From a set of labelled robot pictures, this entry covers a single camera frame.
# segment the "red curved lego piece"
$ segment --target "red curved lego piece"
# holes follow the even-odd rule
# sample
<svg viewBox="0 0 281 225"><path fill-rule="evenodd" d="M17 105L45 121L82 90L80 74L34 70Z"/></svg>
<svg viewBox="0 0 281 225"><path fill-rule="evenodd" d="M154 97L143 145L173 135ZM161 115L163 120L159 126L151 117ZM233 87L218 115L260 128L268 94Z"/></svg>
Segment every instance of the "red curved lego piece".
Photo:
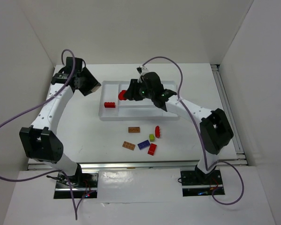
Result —
<svg viewBox="0 0 281 225"><path fill-rule="evenodd" d="M104 107L105 108L115 108L116 103L114 103L114 102L104 102Z"/></svg>
<svg viewBox="0 0 281 225"><path fill-rule="evenodd" d="M122 90L119 94L118 94L118 99L119 100L124 100L124 101L126 101L127 100L127 98L125 98L124 97L124 94L126 93L126 90Z"/></svg>
<svg viewBox="0 0 281 225"><path fill-rule="evenodd" d="M159 128L159 126L155 127L155 137L160 138L160 128Z"/></svg>

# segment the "red lego brick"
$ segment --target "red lego brick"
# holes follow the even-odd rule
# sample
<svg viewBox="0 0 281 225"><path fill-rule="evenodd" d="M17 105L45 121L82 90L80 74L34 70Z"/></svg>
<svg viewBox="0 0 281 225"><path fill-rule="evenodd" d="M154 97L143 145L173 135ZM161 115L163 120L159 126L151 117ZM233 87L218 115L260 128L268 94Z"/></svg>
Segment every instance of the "red lego brick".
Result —
<svg viewBox="0 0 281 225"><path fill-rule="evenodd" d="M125 93L126 93L126 90L122 90L122 91L119 93L118 99L119 99L120 101L122 101L122 100L126 101L126 100L127 100L127 98L124 97L124 94L125 94Z"/></svg>
<svg viewBox="0 0 281 225"><path fill-rule="evenodd" d="M155 127L155 137L160 138L160 128L159 128L159 126Z"/></svg>
<svg viewBox="0 0 281 225"><path fill-rule="evenodd" d="M156 147L157 147L156 144L153 144L153 143L150 144L150 148L149 148L148 154L153 156L154 153L155 153Z"/></svg>
<svg viewBox="0 0 281 225"><path fill-rule="evenodd" d="M104 107L105 108L115 108L116 103L114 103L114 102L104 102Z"/></svg>

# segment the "purple lego brick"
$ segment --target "purple lego brick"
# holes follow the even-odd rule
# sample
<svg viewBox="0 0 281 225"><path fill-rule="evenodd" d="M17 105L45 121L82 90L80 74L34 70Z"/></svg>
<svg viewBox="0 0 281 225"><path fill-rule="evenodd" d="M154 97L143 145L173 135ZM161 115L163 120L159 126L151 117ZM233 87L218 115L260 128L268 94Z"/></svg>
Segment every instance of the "purple lego brick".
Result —
<svg viewBox="0 0 281 225"><path fill-rule="evenodd" d="M140 150L144 149L145 147L148 147L150 146L150 142L148 140L144 141L144 142L141 142L139 144L137 144L140 148Z"/></svg>

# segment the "white tray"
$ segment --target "white tray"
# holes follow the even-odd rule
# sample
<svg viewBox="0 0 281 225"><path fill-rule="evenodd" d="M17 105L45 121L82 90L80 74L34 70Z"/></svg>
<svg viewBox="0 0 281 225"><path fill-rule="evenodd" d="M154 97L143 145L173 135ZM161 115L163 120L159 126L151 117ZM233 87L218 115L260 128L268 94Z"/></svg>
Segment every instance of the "white tray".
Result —
<svg viewBox="0 0 281 225"><path fill-rule="evenodd" d="M118 94L127 90L129 81L103 81L99 106L100 120L178 120L171 112L156 108L150 99L120 101ZM176 91L174 81L162 81L165 89ZM115 102L116 108L105 108L104 102Z"/></svg>

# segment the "white wall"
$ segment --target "white wall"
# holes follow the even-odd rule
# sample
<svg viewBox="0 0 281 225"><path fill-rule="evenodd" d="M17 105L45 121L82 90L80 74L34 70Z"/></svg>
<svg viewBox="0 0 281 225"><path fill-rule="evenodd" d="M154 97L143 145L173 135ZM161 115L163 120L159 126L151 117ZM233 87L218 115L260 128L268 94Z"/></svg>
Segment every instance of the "white wall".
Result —
<svg viewBox="0 0 281 225"><path fill-rule="evenodd" d="M220 63L252 0L19 0L53 63Z"/></svg>
<svg viewBox="0 0 281 225"><path fill-rule="evenodd" d="M220 66L246 155L281 225L281 0L255 0Z"/></svg>
<svg viewBox="0 0 281 225"><path fill-rule="evenodd" d="M44 99L53 65L14 0L0 0L0 123ZM16 179L27 161L19 138L32 112L0 130L0 175ZM0 225L14 183L0 180Z"/></svg>

